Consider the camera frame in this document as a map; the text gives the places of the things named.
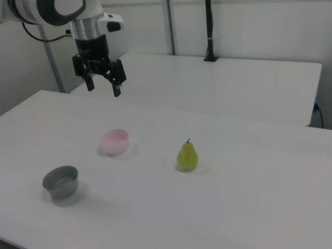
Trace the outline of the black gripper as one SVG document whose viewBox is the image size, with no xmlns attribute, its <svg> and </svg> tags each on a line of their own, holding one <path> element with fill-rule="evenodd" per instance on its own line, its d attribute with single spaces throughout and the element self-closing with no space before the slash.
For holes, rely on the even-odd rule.
<svg viewBox="0 0 332 249">
<path fill-rule="evenodd" d="M 92 73 L 103 75 L 112 84 L 115 97 L 121 95 L 121 86 L 127 80 L 122 61 L 109 59 L 106 35 L 91 40 L 75 40 L 78 54 L 72 57 L 75 75 L 81 77 L 88 91 L 94 89 Z"/>
</svg>

